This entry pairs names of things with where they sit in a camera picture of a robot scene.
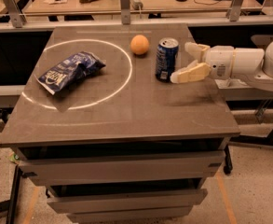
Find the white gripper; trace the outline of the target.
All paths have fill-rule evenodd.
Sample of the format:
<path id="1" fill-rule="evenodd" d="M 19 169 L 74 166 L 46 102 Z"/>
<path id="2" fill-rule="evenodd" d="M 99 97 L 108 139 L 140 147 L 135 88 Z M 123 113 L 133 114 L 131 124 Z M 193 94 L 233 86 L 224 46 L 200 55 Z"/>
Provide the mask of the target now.
<path id="1" fill-rule="evenodd" d="M 204 44 L 186 42 L 184 49 L 195 60 L 171 74 L 171 83 L 180 84 L 201 81 L 208 75 L 214 79 L 229 79 L 234 48 L 231 46 L 210 47 Z"/>

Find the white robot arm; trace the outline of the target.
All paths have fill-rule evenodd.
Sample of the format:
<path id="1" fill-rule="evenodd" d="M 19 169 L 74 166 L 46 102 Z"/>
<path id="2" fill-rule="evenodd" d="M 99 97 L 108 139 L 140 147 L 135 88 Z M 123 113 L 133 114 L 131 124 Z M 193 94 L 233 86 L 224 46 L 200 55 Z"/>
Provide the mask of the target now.
<path id="1" fill-rule="evenodd" d="M 273 91 L 273 42 L 266 49 L 234 48 L 186 42 L 185 51 L 194 61 L 171 75 L 172 83 L 213 79 L 239 79 L 263 91 Z"/>

